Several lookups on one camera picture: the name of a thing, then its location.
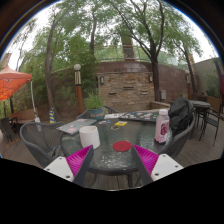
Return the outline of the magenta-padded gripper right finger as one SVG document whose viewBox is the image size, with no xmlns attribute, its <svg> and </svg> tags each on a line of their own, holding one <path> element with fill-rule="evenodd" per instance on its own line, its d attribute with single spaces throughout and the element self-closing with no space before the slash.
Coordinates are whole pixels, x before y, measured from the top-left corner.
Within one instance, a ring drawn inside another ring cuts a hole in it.
<svg viewBox="0 0 224 224">
<path fill-rule="evenodd" d="M 131 153 L 144 185 L 182 169 L 182 166 L 167 154 L 157 155 L 137 145 L 132 146 Z"/>
</svg>

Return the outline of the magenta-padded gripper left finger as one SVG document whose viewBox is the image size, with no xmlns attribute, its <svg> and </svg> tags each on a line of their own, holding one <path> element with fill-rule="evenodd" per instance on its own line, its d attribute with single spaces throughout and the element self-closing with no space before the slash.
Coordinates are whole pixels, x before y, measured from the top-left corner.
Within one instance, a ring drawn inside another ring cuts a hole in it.
<svg viewBox="0 0 224 224">
<path fill-rule="evenodd" d="M 56 158 L 45 171 L 82 186 L 93 155 L 93 146 L 90 145 L 68 157 Z"/>
</svg>

